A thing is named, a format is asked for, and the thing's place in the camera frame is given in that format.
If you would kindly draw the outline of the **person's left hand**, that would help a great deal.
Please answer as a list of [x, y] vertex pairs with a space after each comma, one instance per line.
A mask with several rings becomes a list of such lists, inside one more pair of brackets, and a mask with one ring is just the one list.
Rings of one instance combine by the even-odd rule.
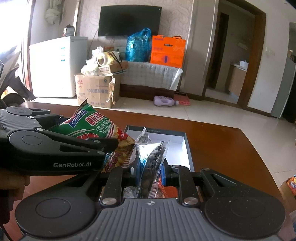
[[14, 201], [21, 200], [25, 191], [25, 187], [30, 184], [30, 176], [18, 175], [15, 173], [1, 171], [0, 187], [1, 190], [9, 190], [10, 197]]

